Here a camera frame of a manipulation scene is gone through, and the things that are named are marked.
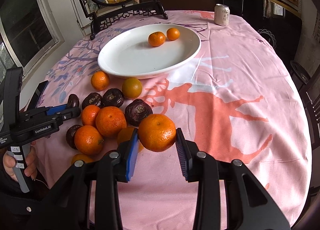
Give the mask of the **person's left hand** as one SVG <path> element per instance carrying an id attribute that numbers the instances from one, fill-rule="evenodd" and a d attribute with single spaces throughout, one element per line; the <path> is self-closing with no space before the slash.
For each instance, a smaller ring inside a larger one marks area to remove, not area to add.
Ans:
<path id="1" fill-rule="evenodd" d="M 37 176 L 37 164 L 38 164 L 38 158 L 36 155 L 36 150 L 34 146 L 36 145 L 36 142 L 31 142 L 30 146 L 30 153 L 28 154 L 26 158 L 26 164 L 27 167 L 24 170 L 24 174 L 26 177 L 31 177 L 32 180 L 36 179 Z M 14 180 L 18 181 L 17 177 L 14 172 L 14 168 L 16 166 L 16 160 L 12 157 L 9 156 L 7 153 L 4 154 L 3 156 L 3 167 L 5 169 L 5 172 Z"/>

